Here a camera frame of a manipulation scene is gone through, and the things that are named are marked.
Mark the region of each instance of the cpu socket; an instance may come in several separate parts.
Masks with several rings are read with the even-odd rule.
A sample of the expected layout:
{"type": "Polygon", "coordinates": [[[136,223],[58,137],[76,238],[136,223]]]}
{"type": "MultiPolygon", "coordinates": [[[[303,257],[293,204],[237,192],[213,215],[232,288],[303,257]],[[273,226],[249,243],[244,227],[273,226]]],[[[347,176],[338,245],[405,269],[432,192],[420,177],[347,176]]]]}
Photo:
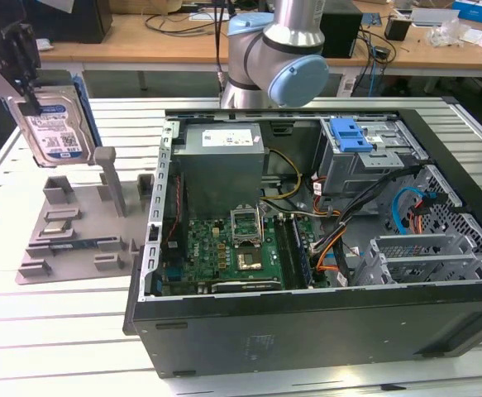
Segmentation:
{"type": "Polygon", "coordinates": [[[261,249],[256,246],[240,246],[235,249],[239,271],[263,270],[261,249]]]}

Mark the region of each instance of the wooden desk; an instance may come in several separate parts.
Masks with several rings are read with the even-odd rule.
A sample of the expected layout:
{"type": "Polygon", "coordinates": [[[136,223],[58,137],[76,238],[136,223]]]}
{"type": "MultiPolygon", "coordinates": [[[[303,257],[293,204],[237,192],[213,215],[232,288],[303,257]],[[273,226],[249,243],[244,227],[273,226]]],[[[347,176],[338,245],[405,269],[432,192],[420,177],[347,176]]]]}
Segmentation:
{"type": "MultiPolygon", "coordinates": [[[[367,2],[356,2],[363,12],[379,12],[388,16],[391,9],[367,2]]],[[[370,30],[384,34],[384,26],[370,30]]],[[[482,30],[482,24],[463,21],[482,30]]],[[[165,30],[184,29],[202,25],[205,22],[166,22],[165,30]]],[[[136,71],[214,71],[215,45],[213,28],[205,28],[209,36],[173,37],[162,35],[144,27],[139,15],[114,15],[112,29],[102,44],[57,43],[55,49],[41,54],[44,69],[67,69],[74,74],[85,70],[136,70],[136,71]]],[[[397,48],[397,58],[385,70],[386,74],[421,76],[482,76],[482,48],[465,43],[463,47],[433,48],[426,43],[428,28],[411,26],[403,42],[393,42],[397,48]]],[[[380,39],[374,44],[387,46],[380,39]]],[[[221,62],[227,69],[227,38],[221,39],[221,62]]],[[[358,42],[350,59],[327,60],[332,74],[343,74],[338,96],[350,96],[349,88],[367,62],[365,44],[358,42]]]]}

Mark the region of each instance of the blue drive bay latch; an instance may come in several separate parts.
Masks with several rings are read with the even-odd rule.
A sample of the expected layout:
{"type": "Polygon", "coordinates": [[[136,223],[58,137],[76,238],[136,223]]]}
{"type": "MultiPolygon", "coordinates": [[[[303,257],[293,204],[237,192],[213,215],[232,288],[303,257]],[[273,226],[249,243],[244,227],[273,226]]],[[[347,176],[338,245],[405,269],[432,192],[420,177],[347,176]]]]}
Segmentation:
{"type": "Polygon", "coordinates": [[[353,118],[331,118],[331,131],[340,144],[340,151],[370,152],[373,146],[365,139],[363,131],[353,118]]]}

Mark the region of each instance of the motherboard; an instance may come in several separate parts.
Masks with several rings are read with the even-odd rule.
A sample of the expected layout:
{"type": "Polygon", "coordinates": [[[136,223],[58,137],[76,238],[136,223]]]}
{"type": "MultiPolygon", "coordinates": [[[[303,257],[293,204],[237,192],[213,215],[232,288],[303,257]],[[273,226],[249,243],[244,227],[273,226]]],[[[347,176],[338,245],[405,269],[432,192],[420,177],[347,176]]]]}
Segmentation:
{"type": "Polygon", "coordinates": [[[233,212],[189,221],[187,238],[186,260],[165,265],[164,295],[298,289],[312,282],[306,248],[314,234],[306,217],[233,212]]]}

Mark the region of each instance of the open computer tower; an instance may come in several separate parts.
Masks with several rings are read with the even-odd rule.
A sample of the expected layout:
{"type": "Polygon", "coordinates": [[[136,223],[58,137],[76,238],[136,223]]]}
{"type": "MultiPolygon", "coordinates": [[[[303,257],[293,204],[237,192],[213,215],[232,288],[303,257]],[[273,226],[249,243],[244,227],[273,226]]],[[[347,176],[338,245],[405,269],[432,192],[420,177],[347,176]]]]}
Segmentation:
{"type": "Polygon", "coordinates": [[[136,271],[160,377],[459,356],[482,189],[415,111],[173,111],[136,271]]]}

